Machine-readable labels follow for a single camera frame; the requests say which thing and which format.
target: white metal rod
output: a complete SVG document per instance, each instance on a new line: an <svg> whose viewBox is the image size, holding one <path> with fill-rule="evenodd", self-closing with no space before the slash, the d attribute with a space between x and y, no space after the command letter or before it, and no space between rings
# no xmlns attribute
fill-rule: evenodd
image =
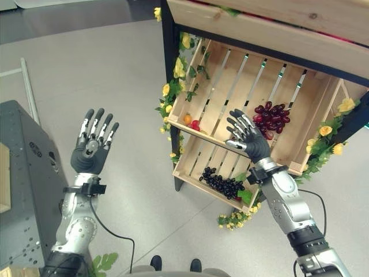
<svg viewBox="0 0 369 277"><path fill-rule="evenodd" d="M37 113L35 98L33 97L31 83L29 82L27 65L25 63L24 58L21 58L21 67L22 67L24 87L25 87L25 93L27 95L29 110L31 112L31 116L32 116L33 120L36 121L36 123L38 125L40 125L40 119L39 119L39 115Z"/></svg>
<svg viewBox="0 0 369 277"><path fill-rule="evenodd" d="M15 73L19 73L19 72L22 72L21 68L5 71L5 72L0 73L0 77L5 77L5 76L15 74Z"/></svg>

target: robotic hand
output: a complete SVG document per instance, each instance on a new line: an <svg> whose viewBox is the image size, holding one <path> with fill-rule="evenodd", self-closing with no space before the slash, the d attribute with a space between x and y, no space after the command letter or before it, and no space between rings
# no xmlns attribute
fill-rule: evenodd
<svg viewBox="0 0 369 277"><path fill-rule="evenodd" d="M73 186L64 188L62 220L57 230L57 241L43 268L42 277L75 276L84 262L83 256L97 230L91 205L96 209L97 195L105 192L106 186L100 185L101 173L109 153L112 138L119 124L114 123L104 139L112 114L108 114L100 132L97 132L104 109L100 108L95 116L91 130L88 130L94 110L90 109L82 123L76 148L71 155L70 164L77 172Z"/></svg>
<svg viewBox="0 0 369 277"><path fill-rule="evenodd" d="M270 148L258 128L240 110L230 111L227 118L234 128L227 129L237 138L225 143L246 152L255 164L251 170L265 195L272 215L287 235L302 271L317 276L350 276L333 248L317 228L309 207L299 196L294 179L285 167L278 166L270 157Z"/></svg>

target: wooden crate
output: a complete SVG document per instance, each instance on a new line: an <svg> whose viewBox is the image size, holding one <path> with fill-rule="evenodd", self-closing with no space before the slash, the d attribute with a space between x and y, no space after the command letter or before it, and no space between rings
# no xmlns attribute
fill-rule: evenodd
<svg viewBox="0 0 369 277"><path fill-rule="evenodd" d="M300 86L300 89L290 110L291 122L286 124L280 135L275 135L270 146L272 158L278 164L285 164L289 166L290 173L300 175L308 160L305 151L307 140L317 135L319 124L332 114L333 103L338 104L335 102L337 94L348 95L343 80L307 69L302 84L299 84L305 70L301 66L210 40L203 40L197 48L191 62L194 68L204 64L203 46L206 52L211 52L206 64L210 80L200 73L196 78L187 77L189 90L192 91L195 84L199 84L197 95L188 102L185 93L182 93L173 105L168 122L210 143L247 156L224 143L231 137L226 130L230 126L226 120L229 111L238 108L252 118L255 115L254 108L267 101L286 64L273 103L285 103L288 106L296 87ZM207 134L184 124L183 117L187 113L193 119L200 120L199 126Z"/></svg>
<svg viewBox="0 0 369 277"><path fill-rule="evenodd" d="M229 200L222 193L208 186L205 181L199 181L204 168L208 166L211 168L215 167L217 169L216 174L222 175L223 178L234 178L248 169L250 159L201 138L191 136L185 147L185 153L179 159L173 172L173 175L179 179L196 186L239 210L248 212L259 192L258 186L250 185L247 181L244 181L244 187L253 193L250 205L234 199Z"/></svg>

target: yellow flower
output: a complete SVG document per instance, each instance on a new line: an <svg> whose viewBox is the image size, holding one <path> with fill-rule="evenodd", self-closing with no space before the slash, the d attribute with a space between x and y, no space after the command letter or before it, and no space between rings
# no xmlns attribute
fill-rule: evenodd
<svg viewBox="0 0 369 277"><path fill-rule="evenodd" d="M165 111L166 111L167 113L170 113L170 112L171 112L171 110L172 110L172 105L168 105L167 107L165 107Z"/></svg>
<svg viewBox="0 0 369 277"><path fill-rule="evenodd" d="M170 89L171 87L169 86L169 84L163 85L163 96L164 97L168 95Z"/></svg>
<svg viewBox="0 0 369 277"><path fill-rule="evenodd" d="M186 91L186 82L185 81L179 80L179 85L180 85L181 91Z"/></svg>
<svg viewBox="0 0 369 277"><path fill-rule="evenodd" d="M333 147L333 153L336 155L342 155L344 145L342 143L338 143Z"/></svg>
<svg viewBox="0 0 369 277"><path fill-rule="evenodd" d="M321 134L323 137L326 136L327 134L331 134L331 132L332 132L332 127L330 126L323 126L319 130L319 134Z"/></svg>
<svg viewBox="0 0 369 277"><path fill-rule="evenodd" d="M157 22L161 21L161 8L159 8L159 7L154 8L154 16L155 16Z"/></svg>
<svg viewBox="0 0 369 277"><path fill-rule="evenodd" d="M174 78L180 78L184 77L186 75L186 72L183 70L183 64L180 58L178 57L175 61L175 66L173 70L173 77Z"/></svg>
<svg viewBox="0 0 369 277"><path fill-rule="evenodd" d="M311 138L307 141L307 145L313 146L317 142L317 138Z"/></svg>
<svg viewBox="0 0 369 277"><path fill-rule="evenodd" d="M338 111L341 113L351 111L353 108L355 108L355 102L351 98L345 98L342 104L338 105Z"/></svg>
<svg viewBox="0 0 369 277"><path fill-rule="evenodd" d="M183 33L182 44L186 49L190 48L190 35L189 35L189 33Z"/></svg>

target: black shoe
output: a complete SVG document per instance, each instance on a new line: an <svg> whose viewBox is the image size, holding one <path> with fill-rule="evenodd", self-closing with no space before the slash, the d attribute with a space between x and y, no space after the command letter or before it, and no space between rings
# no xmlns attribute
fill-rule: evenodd
<svg viewBox="0 0 369 277"><path fill-rule="evenodd" d="M155 268L155 271L161 271L161 257L159 255L153 256L150 265Z"/></svg>
<svg viewBox="0 0 369 277"><path fill-rule="evenodd" d="M191 272L202 272L201 261L199 259L193 259L190 267Z"/></svg>

